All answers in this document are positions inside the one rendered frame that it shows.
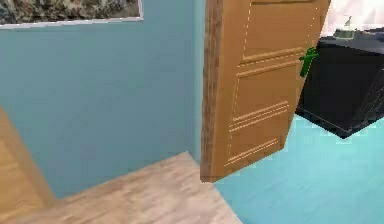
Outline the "brown wooden room door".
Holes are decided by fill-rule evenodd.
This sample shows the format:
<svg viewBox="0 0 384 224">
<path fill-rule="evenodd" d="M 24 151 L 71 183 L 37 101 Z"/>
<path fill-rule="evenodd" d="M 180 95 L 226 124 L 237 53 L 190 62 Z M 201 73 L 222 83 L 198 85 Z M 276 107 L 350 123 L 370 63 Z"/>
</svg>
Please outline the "brown wooden room door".
<svg viewBox="0 0 384 224">
<path fill-rule="evenodd" d="M 331 0 L 206 0 L 200 178 L 284 148 Z"/>
</svg>

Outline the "black cabinet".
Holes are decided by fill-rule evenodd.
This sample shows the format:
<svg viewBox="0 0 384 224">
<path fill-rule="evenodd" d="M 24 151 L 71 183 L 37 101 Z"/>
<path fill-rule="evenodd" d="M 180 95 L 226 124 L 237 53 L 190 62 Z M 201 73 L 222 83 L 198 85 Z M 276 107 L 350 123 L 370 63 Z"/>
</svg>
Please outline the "black cabinet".
<svg viewBox="0 0 384 224">
<path fill-rule="evenodd" d="M 384 28 L 322 37 L 296 114 L 345 139 L 384 117 Z"/>
</svg>

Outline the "small green grey object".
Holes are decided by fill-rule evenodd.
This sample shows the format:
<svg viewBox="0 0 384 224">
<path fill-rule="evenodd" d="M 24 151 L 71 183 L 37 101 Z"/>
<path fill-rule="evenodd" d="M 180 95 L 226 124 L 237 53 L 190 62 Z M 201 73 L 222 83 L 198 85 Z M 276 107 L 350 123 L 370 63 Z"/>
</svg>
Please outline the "small green grey object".
<svg viewBox="0 0 384 224">
<path fill-rule="evenodd" d="M 337 28 L 333 34 L 336 39 L 350 40 L 354 38 L 356 29 L 351 26 L 352 17 L 349 16 L 344 25 Z"/>
</svg>

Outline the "light wooden furniture panel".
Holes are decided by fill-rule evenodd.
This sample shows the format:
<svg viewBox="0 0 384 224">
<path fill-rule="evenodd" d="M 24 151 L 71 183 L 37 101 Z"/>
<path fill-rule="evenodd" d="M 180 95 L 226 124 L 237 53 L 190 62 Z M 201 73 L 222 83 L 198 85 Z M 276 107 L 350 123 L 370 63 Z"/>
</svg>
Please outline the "light wooden furniture panel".
<svg viewBox="0 0 384 224">
<path fill-rule="evenodd" d="M 41 170 L 0 106 L 0 224 L 55 204 Z"/>
</svg>

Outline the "white framed wall picture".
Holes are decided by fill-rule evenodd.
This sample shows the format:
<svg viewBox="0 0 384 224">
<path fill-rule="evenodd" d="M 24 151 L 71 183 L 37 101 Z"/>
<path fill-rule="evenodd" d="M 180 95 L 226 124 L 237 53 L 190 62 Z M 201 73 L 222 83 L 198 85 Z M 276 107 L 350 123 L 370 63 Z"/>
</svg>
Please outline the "white framed wall picture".
<svg viewBox="0 0 384 224">
<path fill-rule="evenodd" d="M 0 0 L 0 30 L 142 19 L 142 0 Z"/>
</svg>

